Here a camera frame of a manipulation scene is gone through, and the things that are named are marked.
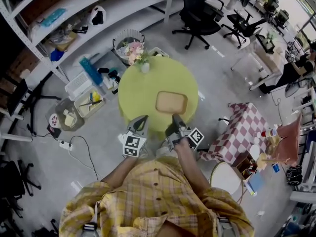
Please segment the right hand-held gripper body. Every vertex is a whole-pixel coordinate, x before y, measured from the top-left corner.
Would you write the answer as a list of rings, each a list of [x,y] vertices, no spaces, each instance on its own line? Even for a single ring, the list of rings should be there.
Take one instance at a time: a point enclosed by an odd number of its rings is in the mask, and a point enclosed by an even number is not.
[[[165,131],[168,148],[172,151],[182,138],[187,138],[189,147],[195,151],[204,139],[204,135],[197,129],[186,127],[183,122],[172,122]]]

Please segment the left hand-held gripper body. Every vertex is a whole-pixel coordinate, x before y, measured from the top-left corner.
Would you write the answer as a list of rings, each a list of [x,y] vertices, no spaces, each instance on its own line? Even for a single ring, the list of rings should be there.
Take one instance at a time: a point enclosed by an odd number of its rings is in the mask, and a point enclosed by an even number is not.
[[[133,129],[133,120],[128,124],[126,132],[119,138],[119,140],[122,143],[123,156],[138,158],[147,141],[148,130],[142,132],[140,127],[139,131],[135,131]]]

